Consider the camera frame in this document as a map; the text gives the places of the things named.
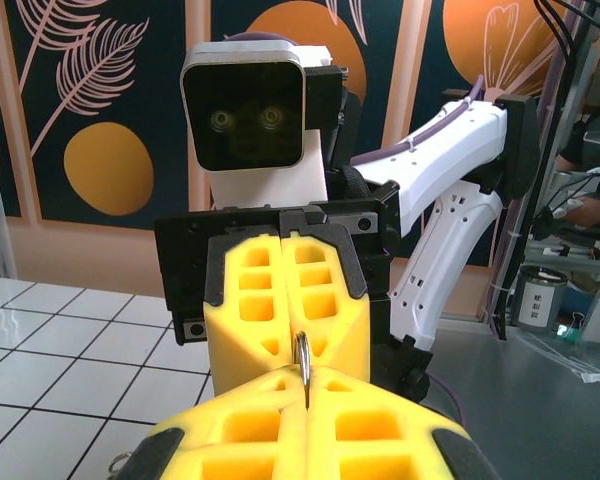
yellow foam padding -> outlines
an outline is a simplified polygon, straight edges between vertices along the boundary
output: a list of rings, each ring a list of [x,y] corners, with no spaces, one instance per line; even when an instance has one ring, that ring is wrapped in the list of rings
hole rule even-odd
[[[431,432],[450,420],[328,367],[268,373],[158,424],[185,435],[161,480],[452,479]]]
[[[369,297],[349,296],[334,247],[261,235],[226,253],[224,273],[223,304],[204,304],[216,394],[293,363],[298,331],[307,333],[312,365],[369,380]]]

white tile floor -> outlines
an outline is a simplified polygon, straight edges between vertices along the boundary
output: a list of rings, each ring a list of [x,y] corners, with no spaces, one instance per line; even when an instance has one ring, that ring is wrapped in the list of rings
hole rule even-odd
[[[213,397],[207,345],[164,300],[0,279],[0,480],[99,480],[151,425]]]

person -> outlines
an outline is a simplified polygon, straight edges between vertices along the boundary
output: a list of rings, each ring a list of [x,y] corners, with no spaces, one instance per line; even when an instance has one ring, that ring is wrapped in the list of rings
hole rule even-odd
[[[567,146],[556,159],[558,170],[586,172],[600,167],[600,145],[584,141],[585,133],[594,131],[600,131],[600,107],[586,122],[575,124]],[[571,210],[564,219],[578,227],[600,225],[600,198],[582,196],[578,200],[582,202],[582,206]]]

robot face screen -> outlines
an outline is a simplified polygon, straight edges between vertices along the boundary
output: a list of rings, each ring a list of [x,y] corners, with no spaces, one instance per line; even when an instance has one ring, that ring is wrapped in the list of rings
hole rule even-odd
[[[194,65],[182,84],[202,168],[282,168],[302,159],[304,75],[299,65]]]

robot eye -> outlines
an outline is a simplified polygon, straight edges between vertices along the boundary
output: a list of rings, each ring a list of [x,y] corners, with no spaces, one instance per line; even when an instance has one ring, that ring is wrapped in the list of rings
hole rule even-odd
[[[260,115],[260,124],[267,130],[275,130],[284,120],[284,113],[277,107],[268,107]]]
[[[233,125],[233,116],[224,110],[217,110],[211,114],[211,128],[218,133],[225,133]]]

